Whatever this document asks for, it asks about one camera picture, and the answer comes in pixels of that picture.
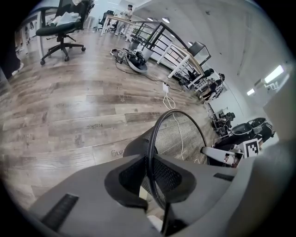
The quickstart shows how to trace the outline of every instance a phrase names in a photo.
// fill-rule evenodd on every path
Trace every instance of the white cloth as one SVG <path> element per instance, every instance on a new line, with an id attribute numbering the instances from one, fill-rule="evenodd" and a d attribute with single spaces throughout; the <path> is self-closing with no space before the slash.
<path id="1" fill-rule="evenodd" d="M 125 10 L 122 13 L 120 13 L 120 15 L 121 19 L 129 20 L 132 15 L 132 10 Z"/>
<path id="2" fill-rule="evenodd" d="M 81 19 L 81 17 L 79 16 L 78 13 L 74 13 L 74 12 L 68 13 L 68 12 L 65 12 L 62 16 L 57 16 L 52 21 L 52 23 L 54 25 L 56 25 L 56 26 L 59 26 L 59 25 L 70 23 L 70 22 L 77 22 L 80 19 Z"/>

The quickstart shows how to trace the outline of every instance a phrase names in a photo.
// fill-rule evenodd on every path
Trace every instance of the chair seat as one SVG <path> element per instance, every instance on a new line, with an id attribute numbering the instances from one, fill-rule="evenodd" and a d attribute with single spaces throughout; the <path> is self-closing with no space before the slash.
<path id="1" fill-rule="evenodd" d="M 80 22 L 70 22 L 67 24 L 62 24 L 59 26 L 46 26 L 38 29 L 36 31 L 37 36 L 51 36 L 56 34 L 63 34 L 63 33 L 69 33 L 71 31 L 74 31 L 77 29 L 80 25 Z"/>

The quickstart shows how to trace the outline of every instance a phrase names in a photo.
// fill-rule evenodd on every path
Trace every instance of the white cable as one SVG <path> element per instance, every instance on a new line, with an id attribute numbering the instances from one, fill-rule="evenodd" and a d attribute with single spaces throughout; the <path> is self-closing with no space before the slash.
<path id="1" fill-rule="evenodd" d="M 169 104 L 170 108 L 167 107 L 167 105 L 165 104 L 165 100 L 166 100 L 166 99 L 167 99 L 167 101 L 168 101 L 168 104 Z M 176 108 L 176 103 L 175 103 L 175 101 L 173 101 L 170 97 L 168 97 L 167 93 L 166 93 L 165 97 L 163 98 L 163 101 L 162 101 L 162 102 L 163 102 L 163 104 L 165 105 L 165 107 L 166 107 L 168 110 L 171 110 L 171 109 Z M 177 119 L 175 118 L 174 113 L 173 113 L 173 117 L 174 117 L 175 121 L 176 121 L 177 124 L 178 124 L 178 130 L 179 130 L 179 133 L 180 133 L 180 136 L 181 136 L 181 143 L 182 143 L 181 156 L 182 156 L 182 160 L 184 160 L 184 158 L 183 158 L 183 148 L 184 148 L 184 145 L 183 145 L 183 138 L 182 138 L 182 134 L 181 134 L 180 125 L 179 125 L 179 122 L 177 121 Z"/>
<path id="2" fill-rule="evenodd" d="M 165 104 L 165 99 L 167 99 L 167 101 L 168 101 L 168 104 L 169 104 L 169 106 L 170 106 L 170 108 L 169 107 L 167 107 L 167 105 Z M 165 107 L 168 109 L 168 110 L 171 110 L 171 109 L 174 109 L 174 108 L 176 108 L 176 103 L 175 103 L 175 101 L 173 101 L 170 97 L 168 97 L 168 95 L 166 94 L 166 96 L 165 97 L 163 97 L 163 104 L 165 105 Z"/>

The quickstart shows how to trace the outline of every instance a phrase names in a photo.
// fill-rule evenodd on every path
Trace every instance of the wooden floor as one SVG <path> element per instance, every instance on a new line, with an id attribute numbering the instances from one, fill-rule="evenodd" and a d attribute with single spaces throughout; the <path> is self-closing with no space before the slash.
<path id="1" fill-rule="evenodd" d="M 9 84 L 0 84 L 1 170 L 24 208 L 74 172 L 122 157 L 126 145 L 167 111 L 160 82 L 116 68 L 109 52 L 127 47 L 122 38 L 87 30 L 72 37 L 85 52 L 72 48 L 70 61 L 64 62 L 58 51 L 41 66 L 34 39 L 23 70 Z M 44 41 L 45 50 L 57 44 Z M 167 78 L 167 69 L 147 64 L 149 77 L 180 89 Z M 211 145 L 216 136 L 197 98 L 172 90 L 169 96 L 196 120 Z"/>

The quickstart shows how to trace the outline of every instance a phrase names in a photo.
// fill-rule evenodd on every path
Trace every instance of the black cable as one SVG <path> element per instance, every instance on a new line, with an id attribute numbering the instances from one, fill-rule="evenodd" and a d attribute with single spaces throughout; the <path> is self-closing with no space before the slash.
<path id="1" fill-rule="evenodd" d="M 133 74 L 133 75 L 145 76 L 146 78 L 148 78 L 148 79 L 151 80 L 151 81 L 159 81 L 159 82 L 163 82 L 165 85 L 167 85 L 168 87 L 171 88 L 171 86 L 170 86 L 169 84 L 167 84 L 166 82 L 164 82 L 164 81 L 162 81 L 162 80 L 153 80 L 153 79 L 151 79 L 150 77 L 148 77 L 148 76 L 146 76 L 146 75 L 144 75 L 144 74 L 141 74 L 141 73 L 132 73 L 132 72 L 124 71 L 124 70 L 120 69 L 120 68 L 117 66 L 117 63 L 118 63 L 118 61 L 115 61 L 115 66 L 116 66 L 116 68 L 119 69 L 119 70 L 122 71 L 122 72 L 125 72 L 125 73 L 127 73 L 127 74 Z M 171 89 L 174 90 L 174 91 L 183 92 L 183 88 L 182 88 L 182 87 L 181 87 L 181 90 L 174 89 L 174 88 L 171 88 Z"/>
<path id="2" fill-rule="evenodd" d="M 54 39 L 54 38 L 56 38 L 57 36 L 54 36 L 54 37 L 52 37 L 52 38 L 46 38 L 47 40 L 50 40 L 50 39 Z"/>

